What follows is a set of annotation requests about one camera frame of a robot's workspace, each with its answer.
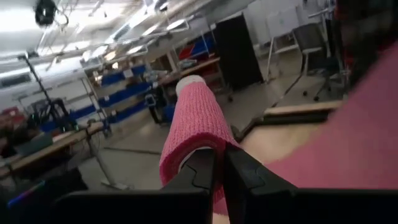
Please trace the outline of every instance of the ceiling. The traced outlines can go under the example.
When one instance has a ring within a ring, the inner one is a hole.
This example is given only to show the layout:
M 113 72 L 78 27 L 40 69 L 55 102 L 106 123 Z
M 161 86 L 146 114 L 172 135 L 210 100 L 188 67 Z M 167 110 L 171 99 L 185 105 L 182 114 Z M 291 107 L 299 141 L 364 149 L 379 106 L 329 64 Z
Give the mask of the ceiling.
M 0 56 L 36 50 L 39 55 L 82 49 L 106 42 L 125 24 L 132 28 L 121 39 L 139 37 L 154 24 L 161 24 L 193 3 L 201 0 L 169 0 L 167 15 L 148 11 L 146 19 L 136 19 L 143 13 L 144 0 L 55 0 L 62 14 L 52 26 L 40 28 L 34 19 L 36 1 L 14 0 L 1 3 Z

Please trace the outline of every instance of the table leg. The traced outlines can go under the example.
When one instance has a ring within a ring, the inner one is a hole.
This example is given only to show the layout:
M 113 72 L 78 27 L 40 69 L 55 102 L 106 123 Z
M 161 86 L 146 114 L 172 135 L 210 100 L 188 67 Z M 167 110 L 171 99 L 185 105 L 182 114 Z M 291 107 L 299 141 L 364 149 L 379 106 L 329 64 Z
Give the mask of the table leg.
M 97 149 L 97 147 L 93 144 L 93 140 L 91 138 L 87 138 L 87 143 L 88 143 L 88 147 L 90 148 L 90 152 L 92 153 L 92 155 L 95 156 L 95 158 L 97 159 L 99 166 L 101 167 L 101 170 L 104 172 L 106 180 L 102 180 L 101 183 L 103 185 L 106 185 L 108 187 L 113 187 L 115 189 L 119 189 L 119 190 L 129 190 L 131 189 L 131 187 L 125 185 L 125 184 L 120 184 L 117 183 L 115 181 L 115 179 L 113 178 L 113 176 L 111 175 L 108 166 L 105 164 L 99 150 Z

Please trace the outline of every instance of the floor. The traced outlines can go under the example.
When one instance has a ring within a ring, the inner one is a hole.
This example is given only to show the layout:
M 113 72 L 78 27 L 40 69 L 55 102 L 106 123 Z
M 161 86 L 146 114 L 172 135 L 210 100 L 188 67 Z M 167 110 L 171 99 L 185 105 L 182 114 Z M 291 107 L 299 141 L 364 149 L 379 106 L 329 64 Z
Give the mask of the floor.
M 298 77 L 301 58 L 297 52 L 287 53 L 281 58 L 282 75 L 269 84 L 254 84 L 245 90 L 234 93 L 234 101 L 228 103 L 226 97 L 218 97 L 219 104 L 229 124 L 243 129 L 256 115 L 280 100 L 284 91 Z M 259 65 L 266 74 L 266 60 L 260 59 Z M 275 65 L 272 74 L 277 74 Z M 312 95 L 322 85 L 322 78 L 303 77 L 295 87 L 281 99 L 278 106 L 313 103 Z M 308 97 L 302 96 L 307 90 Z M 320 101 L 338 100 L 341 95 L 336 91 L 320 94 Z M 168 126 L 156 125 L 148 112 L 137 115 L 124 128 L 118 128 L 112 141 L 101 142 L 101 155 L 109 166 L 114 178 L 135 189 L 159 189 L 159 159 L 163 144 L 169 133 Z M 84 181 L 93 190 L 109 190 L 100 184 L 104 178 L 96 160 L 91 159 L 80 166 Z

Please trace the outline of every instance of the white board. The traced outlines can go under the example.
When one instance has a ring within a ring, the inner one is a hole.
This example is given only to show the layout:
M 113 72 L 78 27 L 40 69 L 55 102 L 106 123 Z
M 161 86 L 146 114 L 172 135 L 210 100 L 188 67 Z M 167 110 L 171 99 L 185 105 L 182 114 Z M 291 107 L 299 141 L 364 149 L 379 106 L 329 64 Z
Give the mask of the white board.
M 296 6 L 271 14 L 267 17 L 267 23 L 271 37 L 280 37 L 290 33 L 300 25 Z

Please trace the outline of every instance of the black panel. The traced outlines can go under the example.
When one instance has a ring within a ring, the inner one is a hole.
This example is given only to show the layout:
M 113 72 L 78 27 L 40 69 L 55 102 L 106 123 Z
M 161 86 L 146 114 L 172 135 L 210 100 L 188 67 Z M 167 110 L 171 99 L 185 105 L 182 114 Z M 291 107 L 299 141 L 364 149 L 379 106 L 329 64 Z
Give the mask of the black panel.
M 264 81 L 244 16 L 217 23 L 215 38 L 220 67 L 233 90 Z

